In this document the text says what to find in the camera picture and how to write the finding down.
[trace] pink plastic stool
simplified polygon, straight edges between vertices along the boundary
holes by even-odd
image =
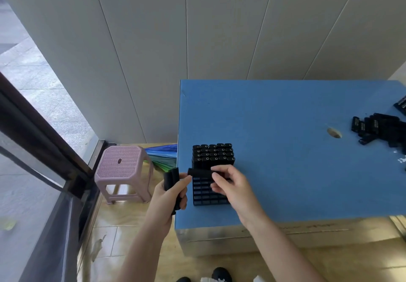
[[[148,178],[141,178],[143,161],[150,163]],[[139,146],[110,146],[103,152],[95,174],[95,182],[100,192],[107,200],[112,201],[134,200],[149,202],[151,194],[148,190],[154,166],[147,152]],[[130,185],[135,194],[109,194],[107,185]]]

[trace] person's right hand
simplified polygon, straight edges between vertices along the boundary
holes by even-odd
[[[214,192],[227,196],[231,206],[236,210],[241,223],[249,228],[258,222],[258,219],[266,219],[267,215],[252,192],[246,177],[232,165],[219,165],[211,167],[213,171],[224,172],[233,182],[229,183],[225,178],[213,172],[214,183],[211,189]]]

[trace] shoe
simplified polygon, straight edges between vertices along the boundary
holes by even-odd
[[[217,267],[214,269],[211,278],[220,282],[233,282],[230,273],[223,267]]]
[[[177,280],[176,282],[192,282],[188,277],[182,277],[179,280]]]

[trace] blue tabletop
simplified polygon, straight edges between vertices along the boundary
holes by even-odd
[[[232,143],[276,222],[404,214],[405,155],[350,131],[353,116],[374,112],[406,121],[392,106],[404,95],[397,81],[182,80],[177,163],[191,167],[195,144]],[[187,196],[176,229],[240,224],[230,205],[193,206],[192,184]]]

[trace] dark metal frame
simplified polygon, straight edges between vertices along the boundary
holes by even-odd
[[[99,140],[87,164],[1,73],[0,131],[60,182],[66,181],[59,186],[0,144],[0,155],[61,191],[20,281],[75,281],[78,251],[99,196],[94,172],[107,143]]]

